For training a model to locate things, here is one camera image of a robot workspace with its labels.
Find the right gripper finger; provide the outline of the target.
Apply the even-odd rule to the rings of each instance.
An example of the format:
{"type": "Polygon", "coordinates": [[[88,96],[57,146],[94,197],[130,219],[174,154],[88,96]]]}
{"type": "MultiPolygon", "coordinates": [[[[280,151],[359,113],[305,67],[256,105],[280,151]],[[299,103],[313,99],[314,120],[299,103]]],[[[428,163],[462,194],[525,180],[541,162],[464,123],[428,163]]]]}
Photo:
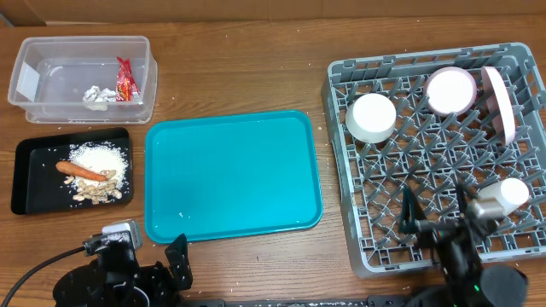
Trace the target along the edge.
{"type": "Polygon", "coordinates": [[[456,185],[456,199],[457,199],[460,215],[464,216],[468,208],[467,189],[461,183],[458,183],[456,185]]]}
{"type": "Polygon", "coordinates": [[[418,211],[420,210],[419,202],[413,191],[406,187],[403,191],[402,210],[398,231],[404,234],[415,234],[418,230],[415,221],[420,219],[418,211]]]}

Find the white paper cup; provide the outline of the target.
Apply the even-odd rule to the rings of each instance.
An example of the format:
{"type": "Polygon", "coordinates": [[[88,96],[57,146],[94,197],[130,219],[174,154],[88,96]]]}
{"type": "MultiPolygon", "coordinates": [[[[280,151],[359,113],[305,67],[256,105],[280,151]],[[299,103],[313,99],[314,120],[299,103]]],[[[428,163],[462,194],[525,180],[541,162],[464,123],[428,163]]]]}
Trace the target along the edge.
{"type": "Polygon", "coordinates": [[[480,199],[495,199],[502,205],[503,214],[507,216],[528,201],[530,190],[522,180],[509,177],[482,188],[478,196],[480,199]]]}

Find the orange carrot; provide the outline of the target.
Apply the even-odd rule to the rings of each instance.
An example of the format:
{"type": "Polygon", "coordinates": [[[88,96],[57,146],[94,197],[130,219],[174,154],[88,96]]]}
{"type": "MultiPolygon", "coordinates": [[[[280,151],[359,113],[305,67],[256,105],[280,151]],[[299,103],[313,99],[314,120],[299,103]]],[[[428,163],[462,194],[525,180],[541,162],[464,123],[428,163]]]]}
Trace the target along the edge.
{"type": "Polygon", "coordinates": [[[60,161],[55,165],[55,167],[59,172],[67,174],[69,176],[82,177],[84,179],[97,181],[97,182],[107,181],[106,176],[95,173],[93,171],[89,171],[69,161],[60,161]]]}

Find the white plate with food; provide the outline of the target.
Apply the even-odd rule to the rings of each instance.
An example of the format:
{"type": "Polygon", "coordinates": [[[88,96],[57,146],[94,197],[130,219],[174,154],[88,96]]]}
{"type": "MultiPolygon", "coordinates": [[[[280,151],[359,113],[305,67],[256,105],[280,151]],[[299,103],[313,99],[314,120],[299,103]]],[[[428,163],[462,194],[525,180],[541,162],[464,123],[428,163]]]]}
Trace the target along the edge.
{"type": "Polygon", "coordinates": [[[481,76],[483,89],[489,94],[486,106],[493,115],[493,128],[503,134],[502,144],[509,145],[515,138],[515,117],[502,75],[495,67],[482,67],[481,76]]]}

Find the pink rimmed bowl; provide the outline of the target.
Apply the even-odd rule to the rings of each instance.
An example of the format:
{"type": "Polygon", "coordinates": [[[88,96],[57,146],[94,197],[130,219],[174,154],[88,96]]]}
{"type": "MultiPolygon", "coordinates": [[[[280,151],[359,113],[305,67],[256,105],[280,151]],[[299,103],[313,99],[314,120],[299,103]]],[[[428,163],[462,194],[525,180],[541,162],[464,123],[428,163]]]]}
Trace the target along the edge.
{"type": "Polygon", "coordinates": [[[428,108],[437,115],[461,115],[474,103],[477,84],[474,77],[460,67],[444,67],[426,81],[424,95],[428,108]]]}

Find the white bowl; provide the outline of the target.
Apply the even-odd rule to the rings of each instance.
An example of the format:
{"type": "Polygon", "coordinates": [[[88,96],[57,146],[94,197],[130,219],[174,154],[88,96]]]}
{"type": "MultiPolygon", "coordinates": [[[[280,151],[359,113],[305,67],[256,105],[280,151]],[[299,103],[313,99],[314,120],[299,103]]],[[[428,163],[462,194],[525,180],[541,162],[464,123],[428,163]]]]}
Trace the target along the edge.
{"type": "Polygon", "coordinates": [[[347,109],[346,127],[361,142],[380,143],[394,131],[396,109],[391,100],[370,93],[356,99],[347,109]]]}

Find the white tissue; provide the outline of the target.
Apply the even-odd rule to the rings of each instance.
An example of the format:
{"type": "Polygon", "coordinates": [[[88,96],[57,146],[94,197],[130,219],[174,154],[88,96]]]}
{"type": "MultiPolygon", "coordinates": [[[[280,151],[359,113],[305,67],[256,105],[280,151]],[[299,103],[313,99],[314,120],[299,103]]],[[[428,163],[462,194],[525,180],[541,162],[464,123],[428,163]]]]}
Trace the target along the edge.
{"type": "Polygon", "coordinates": [[[109,102],[116,102],[116,92],[114,90],[108,88],[101,90],[94,85],[84,93],[83,104],[89,110],[107,111],[109,102]]]}

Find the red snack wrapper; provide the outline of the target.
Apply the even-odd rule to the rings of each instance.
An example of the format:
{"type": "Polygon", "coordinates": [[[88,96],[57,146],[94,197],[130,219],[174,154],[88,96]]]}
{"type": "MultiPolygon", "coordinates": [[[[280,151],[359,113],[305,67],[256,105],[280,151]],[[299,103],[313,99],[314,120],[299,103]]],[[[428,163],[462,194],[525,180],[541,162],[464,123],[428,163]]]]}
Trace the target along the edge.
{"type": "Polygon", "coordinates": [[[140,95],[136,81],[133,78],[129,59],[117,58],[119,70],[116,80],[116,101],[135,101],[140,95]]]}

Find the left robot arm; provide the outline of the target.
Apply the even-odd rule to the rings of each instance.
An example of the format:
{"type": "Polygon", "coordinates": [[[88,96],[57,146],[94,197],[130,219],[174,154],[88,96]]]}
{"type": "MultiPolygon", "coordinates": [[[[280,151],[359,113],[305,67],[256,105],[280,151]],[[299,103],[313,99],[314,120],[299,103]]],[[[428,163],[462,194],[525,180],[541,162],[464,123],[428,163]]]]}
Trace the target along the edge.
{"type": "Polygon", "coordinates": [[[180,292],[188,290],[193,276],[188,241],[179,235],[166,249],[168,264],[141,266],[136,249],[142,246],[138,223],[132,219],[112,223],[83,243],[84,253],[95,259],[65,274],[55,285],[57,306],[180,306],[180,292]]]}

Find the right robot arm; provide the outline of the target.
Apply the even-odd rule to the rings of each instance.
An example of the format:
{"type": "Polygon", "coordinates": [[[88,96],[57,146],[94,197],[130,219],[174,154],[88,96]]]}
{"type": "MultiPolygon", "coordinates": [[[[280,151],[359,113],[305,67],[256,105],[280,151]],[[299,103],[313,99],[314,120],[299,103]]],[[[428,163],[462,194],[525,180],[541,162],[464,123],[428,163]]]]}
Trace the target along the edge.
{"type": "Polygon", "coordinates": [[[465,186],[456,185],[461,213],[443,222],[429,220],[417,196],[405,188],[398,231],[416,237],[416,245],[439,258],[443,286],[427,287],[412,296],[407,306],[522,306],[528,278],[506,266],[485,267],[476,244],[497,231],[505,206],[493,197],[480,198],[465,186]]]}

